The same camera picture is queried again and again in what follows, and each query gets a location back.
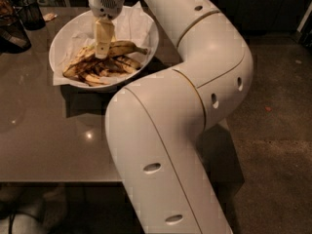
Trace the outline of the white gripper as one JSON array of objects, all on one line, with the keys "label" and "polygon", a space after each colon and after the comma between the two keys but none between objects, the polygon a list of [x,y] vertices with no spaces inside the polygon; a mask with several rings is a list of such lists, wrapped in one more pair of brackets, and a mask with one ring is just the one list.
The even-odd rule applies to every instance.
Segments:
[{"label": "white gripper", "polygon": [[115,34],[115,27],[111,20],[114,20],[120,15],[125,0],[88,1],[91,11],[98,18],[94,25],[96,57],[98,59],[105,59]]}]

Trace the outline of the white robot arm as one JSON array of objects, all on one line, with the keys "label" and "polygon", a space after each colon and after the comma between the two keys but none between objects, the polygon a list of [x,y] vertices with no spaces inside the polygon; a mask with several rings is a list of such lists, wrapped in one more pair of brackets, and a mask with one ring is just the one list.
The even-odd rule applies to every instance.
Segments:
[{"label": "white robot arm", "polygon": [[145,234],[233,234],[196,151],[201,132],[245,98],[253,58],[210,0],[144,0],[181,56],[121,89],[108,146]]}]

